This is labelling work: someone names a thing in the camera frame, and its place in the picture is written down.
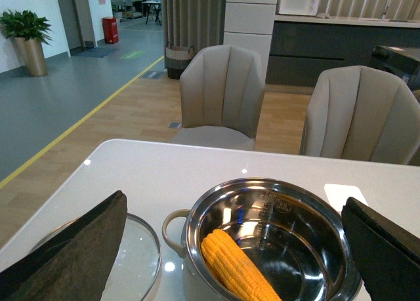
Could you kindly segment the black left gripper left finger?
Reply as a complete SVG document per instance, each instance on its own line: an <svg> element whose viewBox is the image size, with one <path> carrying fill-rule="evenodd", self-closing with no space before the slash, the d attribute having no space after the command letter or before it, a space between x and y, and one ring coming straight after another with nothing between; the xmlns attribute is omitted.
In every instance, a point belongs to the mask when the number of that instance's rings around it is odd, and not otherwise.
<svg viewBox="0 0 420 301"><path fill-rule="evenodd" d="M1 272L2 300L100 300L116 259L127 198L116 191Z"/></svg>

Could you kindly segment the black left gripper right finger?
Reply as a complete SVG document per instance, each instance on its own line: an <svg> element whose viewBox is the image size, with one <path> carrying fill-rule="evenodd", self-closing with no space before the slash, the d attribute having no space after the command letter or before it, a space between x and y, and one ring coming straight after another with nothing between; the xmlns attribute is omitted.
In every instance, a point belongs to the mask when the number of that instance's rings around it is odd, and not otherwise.
<svg viewBox="0 0 420 301"><path fill-rule="evenodd" d="M419 299L419 238L354 197L342 223L353 261L372 300Z"/></svg>

